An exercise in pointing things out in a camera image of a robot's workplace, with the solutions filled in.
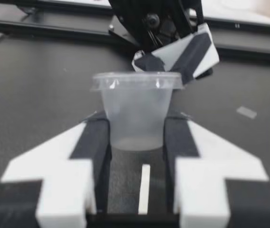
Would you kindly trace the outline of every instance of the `black work surface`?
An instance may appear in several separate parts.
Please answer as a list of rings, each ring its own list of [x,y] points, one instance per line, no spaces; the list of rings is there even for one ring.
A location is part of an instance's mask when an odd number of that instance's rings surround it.
[[[129,71],[131,56],[93,43],[10,37],[0,42],[0,176],[8,161],[102,109],[91,77]],[[211,77],[174,92],[172,108],[260,157],[270,176],[270,65],[223,59]],[[252,120],[236,110],[257,112]],[[110,212],[137,212],[141,166],[151,164],[149,212],[164,212],[161,151],[114,152]]]

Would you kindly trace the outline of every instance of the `white strip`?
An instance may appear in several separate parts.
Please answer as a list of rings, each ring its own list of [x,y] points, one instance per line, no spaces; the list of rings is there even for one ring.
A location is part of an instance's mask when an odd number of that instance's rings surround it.
[[[151,166],[144,164],[141,173],[138,214],[148,213]]]
[[[255,119],[257,117],[257,113],[249,108],[246,108],[246,107],[239,107],[238,110],[236,110],[237,113],[241,114],[241,115],[244,115],[250,119]]]

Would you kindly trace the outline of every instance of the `screw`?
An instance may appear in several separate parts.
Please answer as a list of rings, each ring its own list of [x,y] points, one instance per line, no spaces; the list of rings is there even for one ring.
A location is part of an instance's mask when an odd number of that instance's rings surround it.
[[[109,26],[109,29],[110,29],[110,31],[113,32],[113,31],[114,31],[114,25],[110,25],[110,26]]]

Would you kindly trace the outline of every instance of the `small white label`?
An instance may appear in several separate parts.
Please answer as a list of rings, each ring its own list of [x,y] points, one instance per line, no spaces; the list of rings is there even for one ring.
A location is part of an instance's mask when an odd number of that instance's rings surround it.
[[[257,117],[257,113],[249,108],[246,107],[239,107],[237,110],[237,113],[244,115],[252,120],[254,120]]]

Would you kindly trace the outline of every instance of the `clear plastic cup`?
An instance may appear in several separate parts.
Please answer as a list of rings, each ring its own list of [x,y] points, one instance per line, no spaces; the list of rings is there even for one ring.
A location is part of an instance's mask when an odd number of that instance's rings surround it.
[[[93,77],[111,125],[111,145],[123,151],[162,147],[164,120],[179,73],[104,73]]]

